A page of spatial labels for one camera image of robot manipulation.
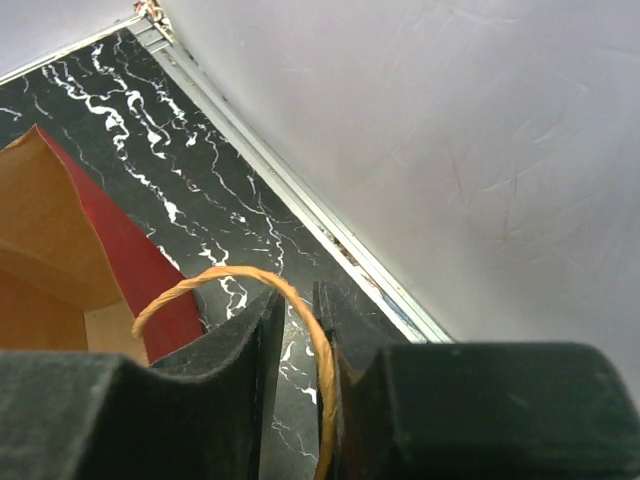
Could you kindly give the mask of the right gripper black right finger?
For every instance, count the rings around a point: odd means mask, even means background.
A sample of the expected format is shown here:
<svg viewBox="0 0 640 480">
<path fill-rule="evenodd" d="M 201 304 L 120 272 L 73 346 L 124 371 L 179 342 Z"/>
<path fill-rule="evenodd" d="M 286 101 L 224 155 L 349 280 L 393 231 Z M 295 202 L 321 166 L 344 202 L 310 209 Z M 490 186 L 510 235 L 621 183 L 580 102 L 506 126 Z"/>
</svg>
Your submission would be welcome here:
<svg viewBox="0 0 640 480">
<path fill-rule="evenodd" d="M 332 283 L 332 479 L 635 479 L 639 414 L 612 362 L 575 342 L 412 343 Z"/>
</svg>

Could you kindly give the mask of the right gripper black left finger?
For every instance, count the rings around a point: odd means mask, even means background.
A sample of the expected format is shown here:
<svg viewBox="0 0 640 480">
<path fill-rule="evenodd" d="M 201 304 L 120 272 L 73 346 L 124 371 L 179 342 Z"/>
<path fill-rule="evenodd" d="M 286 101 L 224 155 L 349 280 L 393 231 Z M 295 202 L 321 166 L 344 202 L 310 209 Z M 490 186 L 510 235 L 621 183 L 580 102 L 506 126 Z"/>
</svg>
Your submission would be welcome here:
<svg viewBox="0 0 640 480">
<path fill-rule="evenodd" d="M 142 366 L 121 354 L 3 351 L 5 479 L 255 479 L 285 300 L 263 291 Z"/>
</svg>

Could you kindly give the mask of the red brown paper bag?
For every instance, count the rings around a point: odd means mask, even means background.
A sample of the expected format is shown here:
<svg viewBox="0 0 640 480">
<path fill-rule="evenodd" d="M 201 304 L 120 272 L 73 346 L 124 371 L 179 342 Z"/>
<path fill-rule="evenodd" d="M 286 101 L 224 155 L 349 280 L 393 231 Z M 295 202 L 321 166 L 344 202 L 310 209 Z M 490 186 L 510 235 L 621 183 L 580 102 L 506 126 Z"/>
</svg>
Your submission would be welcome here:
<svg viewBox="0 0 640 480">
<path fill-rule="evenodd" d="M 186 278 L 37 128 L 1 153 L 1 354 L 121 354 L 142 366 L 273 289 L 306 323 L 326 407 L 314 475 L 328 474 L 336 393 L 328 339 L 296 289 L 253 266 Z"/>
</svg>

